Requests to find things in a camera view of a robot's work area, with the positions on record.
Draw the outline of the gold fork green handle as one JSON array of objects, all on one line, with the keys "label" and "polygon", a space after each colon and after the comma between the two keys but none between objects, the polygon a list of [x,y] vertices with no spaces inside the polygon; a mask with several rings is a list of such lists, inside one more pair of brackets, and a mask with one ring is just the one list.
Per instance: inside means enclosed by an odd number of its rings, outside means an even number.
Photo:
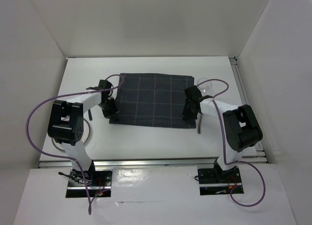
[{"label": "gold fork green handle", "polygon": [[88,118],[89,118],[90,121],[93,120],[91,109],[88,110]]}]

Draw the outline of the white orange patterned plate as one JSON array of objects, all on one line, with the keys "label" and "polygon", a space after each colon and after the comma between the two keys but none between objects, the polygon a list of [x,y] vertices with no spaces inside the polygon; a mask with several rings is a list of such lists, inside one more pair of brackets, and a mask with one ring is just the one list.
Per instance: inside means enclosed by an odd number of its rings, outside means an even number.
[{"label": "white orange patterned plate", "polygon": [[[83,119],[83,128],[84,128],[84,131],[83,131],[81,140],[82,140],[83,145],[86,145],[91,136],[91,126],[90,126],[90,123],[85,118]],[[54,148],[56,148],[57,150],[61,152],[65,152],[63,147],[59,143],[55,142],[53,138],[51,138],[51,142]]]}]

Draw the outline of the dark checked cloth placemat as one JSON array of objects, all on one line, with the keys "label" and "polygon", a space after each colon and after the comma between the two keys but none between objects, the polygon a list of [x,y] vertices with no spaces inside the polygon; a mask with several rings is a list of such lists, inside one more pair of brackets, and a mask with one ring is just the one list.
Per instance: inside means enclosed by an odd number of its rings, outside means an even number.
[{"label": "dark checked cloth placemat", "polygon": [[159,73],[123,73],[115,98],[116,120],[110,124],[194,129],[195,120],[182,117],[185,89],[194,77]]}]

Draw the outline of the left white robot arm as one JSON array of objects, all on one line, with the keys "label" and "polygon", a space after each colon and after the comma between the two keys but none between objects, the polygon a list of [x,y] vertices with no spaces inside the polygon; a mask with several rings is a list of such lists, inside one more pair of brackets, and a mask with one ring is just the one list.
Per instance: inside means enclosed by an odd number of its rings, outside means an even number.
[{"label": "left white robot arm", "polygon": [[56,100],[52,105],[48,125],[48,136],[59,143],[71,158],[73,172],[84,185],[96,181],[93,160],[86,153],[82,136],[84,133],[84,113],[99,106],[105,118],[116,121],[118,109],[112,96],[113,85],[100,80],[97,87],[90,87],[87,93],[68,101]]}]

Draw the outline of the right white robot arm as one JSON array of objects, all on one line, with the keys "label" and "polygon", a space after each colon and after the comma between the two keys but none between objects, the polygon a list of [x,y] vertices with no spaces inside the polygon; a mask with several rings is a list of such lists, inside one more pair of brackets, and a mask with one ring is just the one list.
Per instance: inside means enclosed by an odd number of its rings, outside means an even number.
[{"label": "right white robot arm", "polygon": [[203,96],[194,85],[184,90],[184,120],[195,120],[205,114],[219,120],[222,137],[222,155],[213,166],[213,177],[224,182],[244,155],[245,149],[255,146],[263,138],[262,130],[250,105],[231,105],[212,96]]}]

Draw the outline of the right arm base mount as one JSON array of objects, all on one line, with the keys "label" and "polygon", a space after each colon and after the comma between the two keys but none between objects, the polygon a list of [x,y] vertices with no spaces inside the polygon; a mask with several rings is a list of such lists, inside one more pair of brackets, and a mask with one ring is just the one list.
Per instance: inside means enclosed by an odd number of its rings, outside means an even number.
[{"label": "right arm base mount", "polygon": [[221,173],[215,168],[199,168],[194,179],[199,183],[200,195],[244,194],[238,167]]}]

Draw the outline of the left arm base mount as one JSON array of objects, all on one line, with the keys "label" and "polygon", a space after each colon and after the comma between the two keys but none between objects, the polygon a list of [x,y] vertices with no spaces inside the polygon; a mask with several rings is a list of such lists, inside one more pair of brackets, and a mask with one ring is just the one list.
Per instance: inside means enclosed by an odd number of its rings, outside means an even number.
[{"label": "left arm base mount", "polygon": [[[86,198],[84,181],[81,176],[78,176],[74,172],[64,174],[58,172],[59,175],[68,178],[66,198]],[[112,186],[112,170],[95,171],[93,178],[86,178],[88,191],[90,197],[93,198],[96,195],[100,198],[111,197]]]}]

